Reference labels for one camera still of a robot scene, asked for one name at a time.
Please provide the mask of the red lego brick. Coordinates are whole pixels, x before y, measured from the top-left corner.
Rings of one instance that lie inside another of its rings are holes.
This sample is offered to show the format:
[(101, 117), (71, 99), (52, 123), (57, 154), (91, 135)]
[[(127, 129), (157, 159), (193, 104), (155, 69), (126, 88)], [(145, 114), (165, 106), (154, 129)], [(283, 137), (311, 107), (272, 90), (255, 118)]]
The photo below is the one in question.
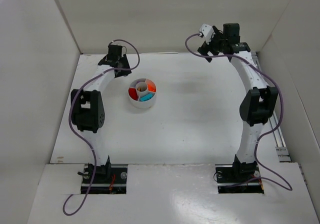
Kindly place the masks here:
[(134, 101), (137, 101), (137, 100), (139, 99), (138, 94), (137, 94), (137, 91), (136, 91), (136, 89), (133, 88), (133, 87), (130, 87), (130, 88), (128, 89), (128, 95), (129, 95), (129, 97), (130, 97), (132, 100), (134, 100)]

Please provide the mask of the brown lego plate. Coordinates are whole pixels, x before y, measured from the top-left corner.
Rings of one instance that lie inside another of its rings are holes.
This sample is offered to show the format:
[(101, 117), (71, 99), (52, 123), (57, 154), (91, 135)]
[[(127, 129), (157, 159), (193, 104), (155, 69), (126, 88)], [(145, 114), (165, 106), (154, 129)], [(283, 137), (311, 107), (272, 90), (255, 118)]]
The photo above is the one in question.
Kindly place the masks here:
[(144, 92), (147, 88), (145, 86), (139, 86), (136, 88), (138, 92)]

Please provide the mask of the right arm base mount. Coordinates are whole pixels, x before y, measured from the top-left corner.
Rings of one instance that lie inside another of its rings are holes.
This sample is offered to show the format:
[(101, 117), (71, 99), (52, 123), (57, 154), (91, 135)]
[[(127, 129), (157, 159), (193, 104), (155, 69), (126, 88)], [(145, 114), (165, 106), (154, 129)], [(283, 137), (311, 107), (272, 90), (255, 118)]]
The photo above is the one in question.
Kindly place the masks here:
[(216, 164), (214, 180), (219, 194), (264, 194), (258, 166), (247, 173), (236, 174), (232, 164)]

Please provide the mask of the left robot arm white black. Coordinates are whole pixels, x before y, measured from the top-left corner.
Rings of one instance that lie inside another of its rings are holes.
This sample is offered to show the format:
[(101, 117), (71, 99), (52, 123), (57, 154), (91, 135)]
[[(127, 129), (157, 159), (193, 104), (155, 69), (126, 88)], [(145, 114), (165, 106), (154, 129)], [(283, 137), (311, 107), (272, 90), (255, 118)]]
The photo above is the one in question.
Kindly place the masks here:
[(106, 118), (102, 94), (112, 80), (132, 73), (124, 48), (111, 42), (93, 77), (70, 94), (69, 127), (88, 144), (93, 154), (93, 163), (89, 163), (81, 173), (88, 181), (108, 181), (112, 178), (110, 157), (101, 132)]

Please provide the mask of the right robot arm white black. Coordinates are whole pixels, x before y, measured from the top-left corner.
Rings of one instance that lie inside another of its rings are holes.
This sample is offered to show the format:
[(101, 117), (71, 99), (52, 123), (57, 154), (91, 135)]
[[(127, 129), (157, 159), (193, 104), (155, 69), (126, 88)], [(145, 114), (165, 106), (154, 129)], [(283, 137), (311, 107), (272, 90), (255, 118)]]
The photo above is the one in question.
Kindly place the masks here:
[(219, 183), (242, 183), (254, 176), (257, 170), (257, 144), (264, 125), (272, 116), (278, 90), (271, 87), (262, 75), (256, 71), (249, 45), (240, 41), (240, 26), (237, 23), (226, 23), (223, 30), (203, 24), (199, 29), (204, 43), (198, 53), (206, 56), (224, 54), (238, 72), (244, 85), (246, 95), (239, 106), (240, 118), (243, 121), (240, 146), (235, 154), (231, 167), (217, 166), (216, 177)]

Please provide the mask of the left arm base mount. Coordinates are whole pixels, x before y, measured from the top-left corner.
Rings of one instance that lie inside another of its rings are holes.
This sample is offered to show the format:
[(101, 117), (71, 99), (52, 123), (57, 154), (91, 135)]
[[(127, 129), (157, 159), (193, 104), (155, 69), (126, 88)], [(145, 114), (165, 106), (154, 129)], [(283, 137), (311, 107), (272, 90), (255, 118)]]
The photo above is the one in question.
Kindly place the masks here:
[[(86, 164), (78, 175), (82, 177), (80, 193), (88, 190), (94, 166)], [(108, 174), (103, 173), (101, 166), (97, 167), (89, 194), (122, 195), (127, 193), (128, 165), (111, 164)]]

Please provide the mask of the orange round lego piece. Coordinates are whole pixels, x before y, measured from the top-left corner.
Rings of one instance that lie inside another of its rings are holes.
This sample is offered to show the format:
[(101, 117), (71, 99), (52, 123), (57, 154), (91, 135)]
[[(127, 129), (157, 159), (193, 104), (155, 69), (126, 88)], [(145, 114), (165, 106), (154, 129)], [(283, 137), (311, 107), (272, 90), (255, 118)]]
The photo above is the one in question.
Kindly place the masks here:
[(149, 92), (152, 92), (152, 93), (155, 93), (156, 92), (156, 86), (155, 85), (152, 85), (152, 84), (147, 84), (147, 88), (148, 88), (148, 91)]

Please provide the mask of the teal lego brick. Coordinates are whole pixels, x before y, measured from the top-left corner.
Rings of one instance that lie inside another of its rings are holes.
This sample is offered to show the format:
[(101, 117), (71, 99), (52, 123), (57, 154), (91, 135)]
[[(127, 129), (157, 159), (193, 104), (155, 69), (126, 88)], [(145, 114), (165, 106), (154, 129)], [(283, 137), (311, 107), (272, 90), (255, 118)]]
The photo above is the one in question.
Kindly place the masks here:
[(140, 102), (146, 102), (146, 101), (152, 99), (153, 96), (154, 96), (154, 95), (153, 95), (152, 93), (148, 93), (148, 94), (146, 94), (145, 96), (141, 96), (140, 99), (139, 99), (139, 101), (140, 101)]

